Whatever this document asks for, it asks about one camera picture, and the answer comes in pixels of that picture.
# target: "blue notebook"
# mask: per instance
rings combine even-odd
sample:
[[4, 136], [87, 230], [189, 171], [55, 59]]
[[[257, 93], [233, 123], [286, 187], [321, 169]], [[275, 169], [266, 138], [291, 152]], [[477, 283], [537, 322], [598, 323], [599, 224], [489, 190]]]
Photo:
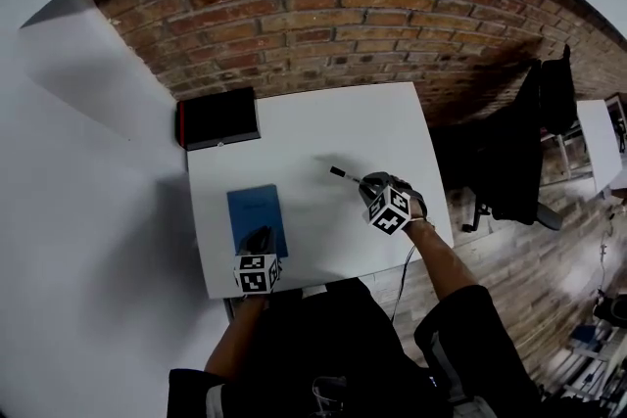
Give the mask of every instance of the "blue notebook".
[[241, 240], [262, 226], [274, 230], [276, 254], [287, 256], [285, 232], [281, 207], [278, 203], [276, 185], [266, 185], [246, 190], [236, 190], [226, 194], [228, 212], [231, 217], [234, 250], [237, 253]]

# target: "white desk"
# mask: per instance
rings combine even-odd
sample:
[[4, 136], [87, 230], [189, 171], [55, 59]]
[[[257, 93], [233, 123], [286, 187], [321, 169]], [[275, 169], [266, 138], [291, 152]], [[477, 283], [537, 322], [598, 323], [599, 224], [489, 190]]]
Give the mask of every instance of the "white desk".
[[405, 262], [410, 240], [362, 219], [356, 176], [388, 171], [420, 192], [440, 236], [451, 221], [431, 138], [410, 82], [345, 87], [257, 102], [262, 138], [188, 153], [196, 233], [212, 298], [239, 296], [226, 192], [278, 190], [289, 256], [276, 290], [324, 284]]

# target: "black bag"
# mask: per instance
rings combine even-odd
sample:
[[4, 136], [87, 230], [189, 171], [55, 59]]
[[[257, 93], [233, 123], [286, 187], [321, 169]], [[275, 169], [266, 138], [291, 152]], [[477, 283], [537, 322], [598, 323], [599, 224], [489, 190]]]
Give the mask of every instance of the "black bag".
[[542, 63], [540, 76], [540, 115], [542, 125], [552, 134], [565, 133], [577, 119], [575, 86], [570, 71], [570, 47], [564, 47], [560, 60]]

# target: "wooden floor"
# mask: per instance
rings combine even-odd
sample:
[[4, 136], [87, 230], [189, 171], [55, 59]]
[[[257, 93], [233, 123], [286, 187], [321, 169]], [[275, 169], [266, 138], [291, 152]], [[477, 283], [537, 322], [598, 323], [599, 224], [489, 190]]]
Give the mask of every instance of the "wooden floor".
[[[603, 280], [602, 238], [608, 244], [606, 287], [627, 261], [627, 216], [621, 213], [620, 201], [594, 193], [592, 180], [541, 189], [541, 201], [564, 216], [559, 232], [538, 223], [526, 226], [484, 216], [472, 234], [460, 228], [471, 222], [474, 196], [467, 189], [447, 193], [455, 251], [489, 289], [527, 371], [539, 383], [544, 383], [547, 361], [565, 345], [572, 328], [591, 314]], [[613, 233], [604, 237], [611, 228], [612, 211], [618, 212], [611, 222]], [[396, 301], [401, 271], [399, 267], [362, 278], [388, 313]], [[413, 331], [436, 302], [422, 261], [411, 263], [395, 327], [406, 353], [418, 363], [423, 359]]]

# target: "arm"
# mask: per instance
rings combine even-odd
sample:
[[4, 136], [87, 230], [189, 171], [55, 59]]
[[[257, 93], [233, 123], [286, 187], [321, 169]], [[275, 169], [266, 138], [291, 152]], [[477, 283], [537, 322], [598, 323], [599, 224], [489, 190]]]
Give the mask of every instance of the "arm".
[[253, 341], [257, 321], [262, 315], [265, 297], [245, 299], [235, 313], [221, 340], [209, 357], [205, 371], [228, 381], [235, 381]]
[[[421, 215], [419, 205], [412, 205], [411, 211], [414, 215]], [[443, 300], [461, 288], [477, 284], [470, 270], [430, 223], [424, 219], [412, 221], [405, 231], [422, 255], [438, 300]]]

